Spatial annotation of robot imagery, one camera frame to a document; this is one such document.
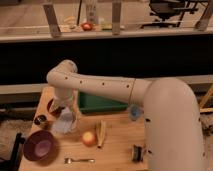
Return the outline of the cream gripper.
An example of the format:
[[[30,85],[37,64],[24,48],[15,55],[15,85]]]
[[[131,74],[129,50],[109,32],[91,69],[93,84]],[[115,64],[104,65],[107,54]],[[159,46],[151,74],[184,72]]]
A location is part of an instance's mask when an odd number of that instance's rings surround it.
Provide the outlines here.
[[[72,89],[55,89],[50,113],[60,115],[63,108],[68,107],[74,114],[78,113],[77,94]]]

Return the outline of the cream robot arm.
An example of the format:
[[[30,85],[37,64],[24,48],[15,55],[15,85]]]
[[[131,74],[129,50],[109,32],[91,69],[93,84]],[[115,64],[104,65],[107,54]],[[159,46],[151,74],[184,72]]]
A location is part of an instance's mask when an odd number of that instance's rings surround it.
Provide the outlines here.
[[[150,171],[206,171],[199,106],[185,82],[171,77],[148,81],[82,75],[71,60],[51,69],[46,80],[62,104],[78,90],[141,106]]]

